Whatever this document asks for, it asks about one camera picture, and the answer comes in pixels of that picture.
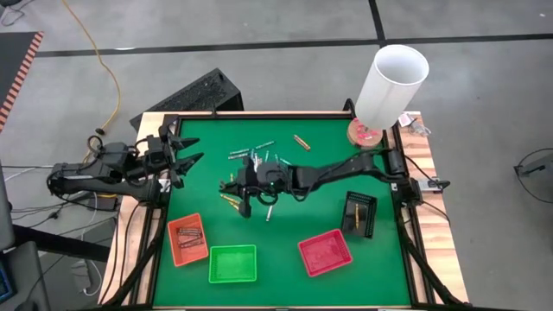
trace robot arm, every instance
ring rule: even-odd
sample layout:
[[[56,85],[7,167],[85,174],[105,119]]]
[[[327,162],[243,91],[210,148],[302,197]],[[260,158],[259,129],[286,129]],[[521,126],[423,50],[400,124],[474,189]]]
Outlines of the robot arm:
[[[99,146],[90,145],[93,138],[99,140]],[[157,203],[160,201],[162,185],[149,179],[168,170],[171,184],[184,187],[181,175],[199,161],[203,153],[176,160],[175,152],[185,149],[200,139],[179,138],[167,127],[159,128],[159,137],[152,135],[140,143],[147,143],[148,150],[138,155],[137,145],[108,143],[104,145],[97,136],[89,138],[89,149],[94,158],[89,163],[57,163],[47,178],[48,189],[56,196],[75,194],[78,191],[92,191],[108,194],[130,195],[140,202]]]
[[[374,151],[360,152],[342,162],[320,168],[286,165],[281,162],[261,163],[257,170],[253,160],[244,159],[244,167],[238,171],[235,181],[221,183],[220,192],[232,194],[242,199],[240,214],[251,216],[250,197],[256,197],[264,205],[277,203],[280,193],[291,194],[297,201],[304,201],[312,191],[329,182],[339,181],[357,175],[369,175],[382,182],[397,183],[410,190],[414,196],[420,191],[416,181],[404,175],[388,175],[374,165]]]

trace computer monitor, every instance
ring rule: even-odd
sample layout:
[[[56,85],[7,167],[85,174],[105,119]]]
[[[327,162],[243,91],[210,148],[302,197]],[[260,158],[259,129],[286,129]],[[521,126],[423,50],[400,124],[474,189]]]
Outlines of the computer monitor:
[[[0,251],[10,248],[15,239],[11,224],[10,203],[3,181],[2,162],[0,162]]]

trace electronic device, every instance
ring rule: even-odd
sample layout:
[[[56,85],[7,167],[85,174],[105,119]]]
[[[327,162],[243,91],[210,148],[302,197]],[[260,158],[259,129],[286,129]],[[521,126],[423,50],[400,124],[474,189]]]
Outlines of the electronic device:
[[[240,90],[220,69],[199,77],[147,111],[243,111]],[[129,122],[138,131],[142,113]]]

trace concrete floor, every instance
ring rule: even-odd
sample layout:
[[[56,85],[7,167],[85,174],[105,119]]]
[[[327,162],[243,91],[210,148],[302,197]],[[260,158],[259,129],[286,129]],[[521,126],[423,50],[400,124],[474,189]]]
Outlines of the concrete floor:
[[[365,0],[69,3],[100,48],[376,38]],[[378,6],[388,38],[553,32],[549,0],[380,0]],[[0,31],[44,30],[41,51],[90,49],[60,1],[37,0],[25,11],[16,25]],[[532,150],[550,147],[553,138],[552,42],[414,48],[428,58],[430,75],[408,110],[423,113],[433,132],[437,171],[452,181],[445,201],[471,302],[550,309],[553,206],[526,194],[512,166]],[[131,117],[215,67],[242,91],[246,110],[339,110],[346,98],[358,96],[377,50],[359,46],[106,56],[123,91],[123,106],[106,140],[133,142]],[[85,139],[109,116],[115,96],[93,56],[35,59],[0,136],[3,163],[80,161]],[[10,181],[12,202],[20,207],[54,202],[45,177],[46,172],[35,171]],[[553,199],[550,181],[528,182],[533,191]],[[44,217],[28,217],[22,224]],[[39,228],[63,232],[85,225],[90,217],[84,209],[68,208],[61,219]]]

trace white tube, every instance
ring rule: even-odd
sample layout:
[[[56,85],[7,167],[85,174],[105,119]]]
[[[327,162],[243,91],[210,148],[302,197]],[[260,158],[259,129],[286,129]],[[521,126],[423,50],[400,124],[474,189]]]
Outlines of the white tube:
[[[371,130],[390,128],[428,75],[429,63],[414,48],[381,48],[355,103],[357,118]]]

